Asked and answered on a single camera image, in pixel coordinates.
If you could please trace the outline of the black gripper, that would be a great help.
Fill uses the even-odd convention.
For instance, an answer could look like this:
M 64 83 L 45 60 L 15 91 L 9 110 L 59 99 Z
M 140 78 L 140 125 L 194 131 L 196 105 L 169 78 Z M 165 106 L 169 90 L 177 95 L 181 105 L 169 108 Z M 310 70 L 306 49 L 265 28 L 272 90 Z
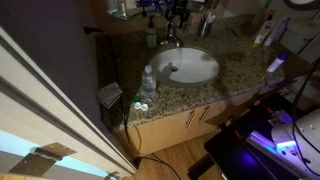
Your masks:
M 166 6 L 165 19 L 171 23 L 176 16 L 179 16 L 179 27 L 182 27 L 191 14 L 191 10 L 187 8 L 187 5 L 188 0 L 170 0 Z

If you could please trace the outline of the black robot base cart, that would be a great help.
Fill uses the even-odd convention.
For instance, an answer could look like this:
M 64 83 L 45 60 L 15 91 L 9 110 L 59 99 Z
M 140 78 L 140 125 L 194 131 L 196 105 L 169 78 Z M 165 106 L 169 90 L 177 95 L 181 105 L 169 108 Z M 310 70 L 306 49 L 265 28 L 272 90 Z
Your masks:
M 250 104 L 204 144 L 189 168 L 198 180 L 217 165 L 223 180 L 319 180 L 319 112 L 306 115 L 279 94 Z

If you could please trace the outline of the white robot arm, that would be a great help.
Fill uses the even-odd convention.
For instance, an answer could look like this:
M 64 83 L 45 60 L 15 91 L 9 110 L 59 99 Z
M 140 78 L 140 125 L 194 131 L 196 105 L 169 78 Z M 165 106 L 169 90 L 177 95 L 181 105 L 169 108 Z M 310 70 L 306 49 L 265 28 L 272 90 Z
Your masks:
M 304 82 L 299 90 L 294 101 L 295 104 L 299 101 L 305 86 L 306 82 Z M 221 164 L 223 170 L 222 177 L 224 179 L 276 179 L 276 176 L 265 167 L 260 158 L 256 157 L 251 149 L 245 144 L 247 140 L 252 140 L 254 146 L 260 146 L 275 156 L 286 147 L 288 147 L 290 151 L 294 150 L 297 153 L 296 158 L 295 160 L 290 159 L 289 164 L 297 166 L 298 169 L 302 170 L 304 172 L 303 177 L 305 178 L 311 177 L 312 175 L 318 176 L 316 171 L 309 167 L 307 158 L 303 155 L 303 150 L 312 150 L 311 155 L 314 155 L 315 152 L 318 151 L 318 148 L 300 132 L 296 123 L 295 104 L 293 105 L 291 122 L 289 123 L 289 134 L 285 135 L 278 142 L 271 142 L 259 133 L 243 133 L 242 128 L 238 127 L 237 124 L 231 123 L 229 126 L 223 126 L 221 133 L 205 143 L 204 147 L 207 151 L 207 155 L 191 168 L 188 176 L 191 180 L 197 180 L 199 176 L 217 162 L 215 155 L 220 155 L 221 157 L 226 158 Z

